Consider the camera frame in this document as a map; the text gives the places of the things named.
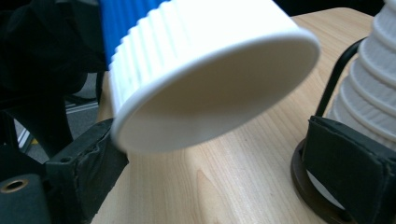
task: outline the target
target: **brass screw hole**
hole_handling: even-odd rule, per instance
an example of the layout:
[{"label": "brass screw hole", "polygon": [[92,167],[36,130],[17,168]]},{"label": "brass screw hole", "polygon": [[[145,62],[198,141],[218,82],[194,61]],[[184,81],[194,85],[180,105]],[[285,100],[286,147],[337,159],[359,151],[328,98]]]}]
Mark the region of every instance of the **brass screw hole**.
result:
[{"label": "brass screw hole", "polygon": [[2,193],[13,193],[26,187],[28,183],[29,180],[27,179],[14,180],[4,185],[0,191]]}]

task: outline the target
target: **wood grain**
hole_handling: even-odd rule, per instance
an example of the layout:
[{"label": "wood grain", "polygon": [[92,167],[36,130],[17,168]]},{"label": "wood grain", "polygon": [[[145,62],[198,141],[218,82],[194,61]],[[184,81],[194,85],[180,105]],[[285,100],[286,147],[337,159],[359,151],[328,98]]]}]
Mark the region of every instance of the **wood grain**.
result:
[{"label": "wood grain", "polygon": [[[324,223],[296,193],[290,160],[335,60],[369,34],[372,18],[336,8],[293,19],[321,42],[309,78],[265,113],[215,140],[163,154],[130,154],[92,223]],[[111,117],[108,108],[101,109],[107,112],[99,119]]]}]

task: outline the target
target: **wooden tabletop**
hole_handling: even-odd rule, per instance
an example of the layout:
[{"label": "wooden tabletop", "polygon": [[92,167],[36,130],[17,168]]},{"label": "wooden tabletop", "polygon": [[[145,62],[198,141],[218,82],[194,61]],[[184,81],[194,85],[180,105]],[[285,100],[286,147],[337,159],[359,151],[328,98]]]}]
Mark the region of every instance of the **wooden tabletop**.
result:
[{"label": "wooden tabletop", "polygon": [[[183,150],[128,155],[98,223],[324,223],[296,192],[290,160],[338,56],[371,31],[372,17],[336,8],[293,18],[321,56],[287,98],[242,127]],[[98,119],[111,118],[105,90]]]}]

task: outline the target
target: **white cup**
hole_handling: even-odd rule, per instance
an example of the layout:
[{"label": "white cup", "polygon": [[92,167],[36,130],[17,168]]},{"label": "white cup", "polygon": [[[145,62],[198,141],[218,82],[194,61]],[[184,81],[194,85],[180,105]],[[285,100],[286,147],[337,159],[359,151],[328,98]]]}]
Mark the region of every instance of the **white cup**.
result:
[{"label": "white cup", "polygon": [[271,0],[172,0],[110,65],[112,138],[124,151],[189,147],[238,127],[309,74],[318,41]]}]

